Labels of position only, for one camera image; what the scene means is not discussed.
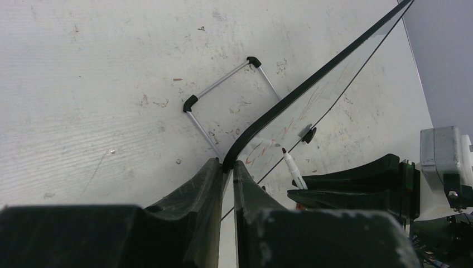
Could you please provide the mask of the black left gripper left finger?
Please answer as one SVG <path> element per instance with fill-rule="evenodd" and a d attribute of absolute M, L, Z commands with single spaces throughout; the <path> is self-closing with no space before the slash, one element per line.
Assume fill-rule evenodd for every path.
<path fill-rule="evenodd" d="M 209 159 L 153 205 L 1 210 L 2 267 L 217 267 L 223 171 Z"/>

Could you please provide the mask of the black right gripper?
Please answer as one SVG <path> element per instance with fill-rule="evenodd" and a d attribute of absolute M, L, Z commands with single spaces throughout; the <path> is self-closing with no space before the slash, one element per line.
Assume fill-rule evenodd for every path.
<path fill-rule="evenodd" d="M 386 189 L 399 188 L 400 195 Z M 421 173 L 414 163 L 394 154 L 352 169 L 302 177 L 309 190 L 289 190 L 287 196 L 307 209 L 382 210 L 398 218 L 421 258 L 451 267 L 472 267 L 472 187 L 458 174 L 443 176 L 441 193 L 453 214 L 421 220 Z M 366 190 L 378 192 L 340 192 Z"/>

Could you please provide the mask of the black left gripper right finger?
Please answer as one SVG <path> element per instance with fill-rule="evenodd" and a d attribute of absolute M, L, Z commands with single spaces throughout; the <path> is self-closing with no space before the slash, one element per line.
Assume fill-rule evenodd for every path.
<path fill-rule="evenodd" d="M 376 210 L 289 210 L 233 168 L 238 267 L 420 267 L 400 224 Z"/>

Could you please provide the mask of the white marker pen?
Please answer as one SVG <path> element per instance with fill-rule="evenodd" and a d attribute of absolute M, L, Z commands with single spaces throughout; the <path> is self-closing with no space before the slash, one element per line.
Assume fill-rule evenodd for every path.
<path fill-rule="evenodd" d="M 307 190 L 308 186 L 306 182 L 303 180 L 302 175 L 292 158 L 292 156 L 287 152 L 285 148 L 282 148 L 283 152 L 283 159 L 288 167 L 289 173 L 291 174 L 294 182 L 296 183 L 296 186 L 301 189 L 301 190 Z"/>

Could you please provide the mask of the black framed whiteboard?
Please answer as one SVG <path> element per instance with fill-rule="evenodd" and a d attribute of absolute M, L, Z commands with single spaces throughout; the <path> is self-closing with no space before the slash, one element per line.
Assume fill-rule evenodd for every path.
<path fill-rule="evenodd" d="M 324 141 L 356 145 L 374 137 L 373 130 L 391 106 L 369 74 L 379 76 L 378 59 L 385 42 L 400 34 L 403 15 L 412 5 L 402 1 L 374 26 L 254 122 L 229 149 L 223 168 L 242 162 L 252 179 L 269 189 L 280 183 L 280 194 L 296 187 L 283 152 L 322 147 Z"/>

